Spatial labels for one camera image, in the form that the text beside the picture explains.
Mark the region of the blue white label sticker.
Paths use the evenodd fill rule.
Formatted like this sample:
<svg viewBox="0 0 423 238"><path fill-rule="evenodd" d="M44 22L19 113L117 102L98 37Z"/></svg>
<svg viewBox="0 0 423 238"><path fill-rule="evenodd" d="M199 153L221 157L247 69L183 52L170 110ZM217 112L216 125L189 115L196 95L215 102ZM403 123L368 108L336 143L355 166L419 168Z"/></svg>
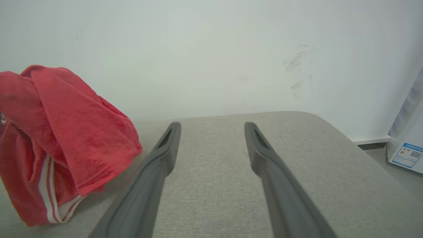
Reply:
<svg viewBox="0 0 423 238"><path fill-rule="evenodd" d="M423 174L423 148L404 143L390 163Z"/></svg>

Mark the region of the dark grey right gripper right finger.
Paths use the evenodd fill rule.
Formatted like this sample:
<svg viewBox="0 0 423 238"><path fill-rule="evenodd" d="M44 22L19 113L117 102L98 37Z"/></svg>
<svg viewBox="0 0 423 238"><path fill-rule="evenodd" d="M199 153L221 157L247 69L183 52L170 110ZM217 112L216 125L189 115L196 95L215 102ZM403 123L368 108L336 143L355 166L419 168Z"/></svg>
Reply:
<svg viewBox="0 0 423 238"><path fill-rule="evenodd" d="M245 123L245 140L252 170L263 185L274 238L337 238L255 123Z"/></svg>

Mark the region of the red basketball jersey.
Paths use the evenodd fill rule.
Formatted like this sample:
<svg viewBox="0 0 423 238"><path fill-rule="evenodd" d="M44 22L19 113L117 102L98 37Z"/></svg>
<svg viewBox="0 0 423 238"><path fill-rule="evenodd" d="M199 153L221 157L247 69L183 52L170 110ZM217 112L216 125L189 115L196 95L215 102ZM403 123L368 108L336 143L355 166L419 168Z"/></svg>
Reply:
<svg viewBox="0 0 423 238"><path fill-rule="evenodd" d="M67 223L142 152L132 121L63 67L0 72L0 178L27 226Z"/></svg>

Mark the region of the white washing machine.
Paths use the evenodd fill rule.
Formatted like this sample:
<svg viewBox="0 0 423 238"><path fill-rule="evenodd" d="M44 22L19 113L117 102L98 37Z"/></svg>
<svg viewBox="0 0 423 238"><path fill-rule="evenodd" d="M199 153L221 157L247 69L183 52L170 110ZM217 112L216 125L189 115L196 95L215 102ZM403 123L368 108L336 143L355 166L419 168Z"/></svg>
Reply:
<svg viewBox="0 0 423 238"><path fill-rule="evenodd" d="M404 143L423 148L423 67L414 81L402 107L388 133L387 160L390 160Z"/></svg>

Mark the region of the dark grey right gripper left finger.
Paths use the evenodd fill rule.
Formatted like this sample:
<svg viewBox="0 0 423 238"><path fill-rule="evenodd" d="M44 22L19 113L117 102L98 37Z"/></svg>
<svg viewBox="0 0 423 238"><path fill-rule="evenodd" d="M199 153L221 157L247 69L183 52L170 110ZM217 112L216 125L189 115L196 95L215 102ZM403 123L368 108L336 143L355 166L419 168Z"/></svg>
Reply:
<svg viewBox="0 0 423 238"><path fill-rule="evenodd" d="M151 238L166 177L175 167L180 122L172 122L89 238Z"/></svg>

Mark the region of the grey fabric sofa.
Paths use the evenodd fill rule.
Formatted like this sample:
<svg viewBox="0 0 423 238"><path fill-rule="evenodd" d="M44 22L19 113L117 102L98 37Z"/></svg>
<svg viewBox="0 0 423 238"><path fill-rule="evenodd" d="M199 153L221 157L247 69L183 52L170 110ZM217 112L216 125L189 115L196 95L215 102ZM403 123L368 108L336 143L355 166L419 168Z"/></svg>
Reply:
<svg viewBox="0 0 423 238"><path fill-rule="evenodd" d="M272 237L244 123L254 122L339 238L423 238L423 202L336 127L307 112L181 120L154 237Z"/></svg>

